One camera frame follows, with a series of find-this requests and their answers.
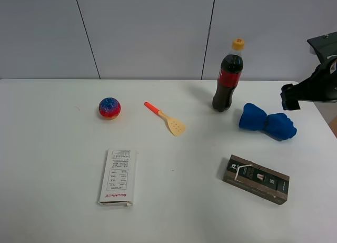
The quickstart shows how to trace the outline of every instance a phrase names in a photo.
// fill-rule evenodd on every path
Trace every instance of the white wall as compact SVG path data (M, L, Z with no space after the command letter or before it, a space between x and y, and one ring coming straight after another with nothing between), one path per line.
M103 79L200 79L213 0L78 0Z
M335 25L336 0L216 0L203 78L217 78L232 39L242 37L241 79L304 80L319 64L306 40Z
M0 0L0 79L98 73L76 0Z

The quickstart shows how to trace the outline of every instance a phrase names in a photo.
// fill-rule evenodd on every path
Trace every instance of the spatula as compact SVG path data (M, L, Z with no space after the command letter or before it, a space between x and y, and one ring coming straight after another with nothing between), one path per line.
M155 106L151 105L148 102L145 102L144 105L148 107L153 113L157 114L166 121L168 129L173 135L179 136L185 132L186 127L179 120L170 118L169 116L165 115L161 110L157 109Z

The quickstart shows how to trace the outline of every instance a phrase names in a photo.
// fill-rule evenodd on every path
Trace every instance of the dark soda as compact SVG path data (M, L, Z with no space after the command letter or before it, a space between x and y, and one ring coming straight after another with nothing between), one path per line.
M233 41L231 52L223 59L220 66L217 88L213 97L213 108L219 112L228 110L232 103L233 92L239 82L243 69L241 50L244 48L243 39Z

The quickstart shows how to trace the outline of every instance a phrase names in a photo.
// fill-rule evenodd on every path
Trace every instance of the dark brown box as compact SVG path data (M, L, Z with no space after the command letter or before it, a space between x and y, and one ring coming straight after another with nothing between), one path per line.
M235 155L231 155L223 181L278 205L288 198L289 176Z

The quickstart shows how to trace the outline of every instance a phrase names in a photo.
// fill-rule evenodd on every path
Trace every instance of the red bottle label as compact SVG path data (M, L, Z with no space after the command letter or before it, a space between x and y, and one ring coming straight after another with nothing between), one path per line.
M240 73L229 73L224 70L220 70L219 77L217 80L220 82L221 85L226 86L228 88L233 88L237 86L240 79Z

